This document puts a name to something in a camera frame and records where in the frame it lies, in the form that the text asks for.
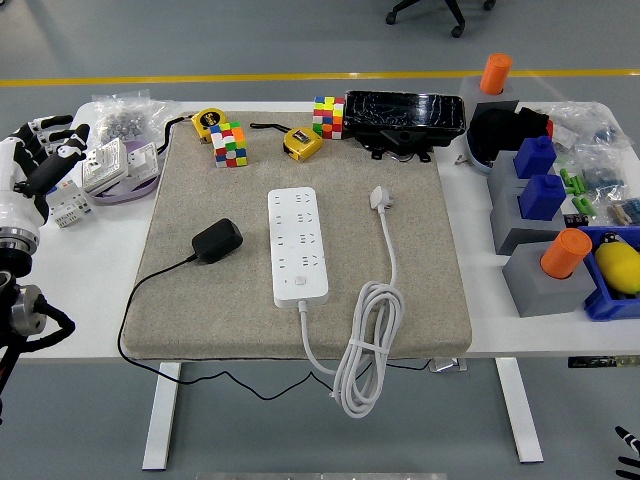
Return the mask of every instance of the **gray felt mat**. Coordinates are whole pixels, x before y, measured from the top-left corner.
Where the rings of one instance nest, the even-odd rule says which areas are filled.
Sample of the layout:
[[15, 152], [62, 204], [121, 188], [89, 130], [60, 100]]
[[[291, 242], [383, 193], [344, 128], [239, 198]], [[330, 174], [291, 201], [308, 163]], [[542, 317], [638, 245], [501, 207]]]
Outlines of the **gray felt mat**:
[[380, 219], [369, 207], [369, 193], [384, 185], [396, 200], [387, 220], [407, 304], [390, 356], [464, 354], [471, 325], [436, 165], [372, 160], [354, 139], [325, 140], [299, 164], [283, 153], [282, 133], [249, 123], [309, 125], [310, 113], [227, 117], [244, 128], [249, 165], [216, 168], [212, 146], [199, 143], [189, 122], [174, 127], [138, 279], [187, 258], [193, 236], [223, 217], [244, 243], [216, 264], [191, 262], [142, 285], [126, 319], [126, 351], [164, 360], [306, 358], [297, 310], [273, 303], [267, 194], [309, 186], [329, 277], [329, 301], [309, 308], [310, 344], [318, 358], [341, 358], [361, 286], [391, 276]]

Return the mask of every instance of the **tape measure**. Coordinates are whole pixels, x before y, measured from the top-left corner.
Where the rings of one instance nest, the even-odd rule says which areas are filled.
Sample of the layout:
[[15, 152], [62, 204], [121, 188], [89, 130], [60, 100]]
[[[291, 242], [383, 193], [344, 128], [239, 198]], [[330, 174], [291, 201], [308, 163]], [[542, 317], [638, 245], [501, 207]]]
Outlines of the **tape measure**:
[[251, 128], [275, 128], [284, 132], [282, 148], [296, 162], [304, 162], [322, 147], [322, 137], [312, 128], [289, 128], [277, 123], [251, 123]]
[[219, 123], [227, 123], [227, 116], [222, 110], [207, 108], [191, 117], [191, 121], [198, 132], [200, 143], [211, 143], [210, 127]]

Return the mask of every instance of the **white power cord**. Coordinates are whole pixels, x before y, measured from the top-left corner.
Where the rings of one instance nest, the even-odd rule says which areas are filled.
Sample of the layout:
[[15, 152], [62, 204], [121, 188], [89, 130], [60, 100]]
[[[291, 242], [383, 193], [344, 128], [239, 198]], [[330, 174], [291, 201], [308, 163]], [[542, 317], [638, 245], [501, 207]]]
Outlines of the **white power cord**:
[[[321, 372], [335, 375], [332, 396], [347, 415], [353, 418], [366, 416], [373, 409], [382, 393], [389, 349], [400, 325], [402, 325], [405, 310], [402, 293], [395, 288], [397, 281], [396, 256], [385, 217], [385, 209], [393, 205], [393, 200], [386, 188], [378, 186], [371, 192], [369, 201], [371, 208], [378, 211], [382, 222], [382, 230], [391, 258], [391, 281], [388, 284], [372, 281], [363, 285], [353, 313], [351, 339], [337, 370], [324, 367], [313, 356], [307, 335], [307, 303], [304, 300], [298, 302], [302, 324], [302, 341], [307, 357], [313, 366]], [[370, 344], [365, 342], [367, 323], [369, 316], [376, 310], [378, 314], [373, 344]], [[356, 384], [358, 368], [369, 361], [373, 364], [372, 368], [365, 377], [364, 385], [359, 388]]]

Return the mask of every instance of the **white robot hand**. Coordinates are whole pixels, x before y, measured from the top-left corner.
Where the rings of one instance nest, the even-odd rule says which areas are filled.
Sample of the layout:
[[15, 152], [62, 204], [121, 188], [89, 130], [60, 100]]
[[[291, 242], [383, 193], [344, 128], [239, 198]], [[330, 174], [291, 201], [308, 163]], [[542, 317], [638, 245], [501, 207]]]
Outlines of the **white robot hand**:
[[0, 270], [16, 278], [31, 271], [38, 228], [49, 216], [45, 195], [84, 158], [88, 125], [44, 131], [72, 120], [68, 115], [39, 118], [0, 142]]

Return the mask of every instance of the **blue tray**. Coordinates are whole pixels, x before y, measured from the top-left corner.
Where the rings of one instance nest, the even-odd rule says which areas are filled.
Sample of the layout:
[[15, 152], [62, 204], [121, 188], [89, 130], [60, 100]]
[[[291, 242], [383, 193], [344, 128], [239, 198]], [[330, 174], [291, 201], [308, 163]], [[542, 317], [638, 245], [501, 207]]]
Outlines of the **blue tray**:
[[602, 278], [593, 252], [600, 246], [602, 236], [607, 232], [616, 232], [634, 248], [640, 246], [640, 227], [580, 227], [593, 242], [593, 251], [584, 259], [584, 263], [596, 283], [596, 290], [584, 301], [584, 309], [591, 320], [608, 322], [620, 318], [640, 319], [640, 299], [620, 300], [615, 297]]

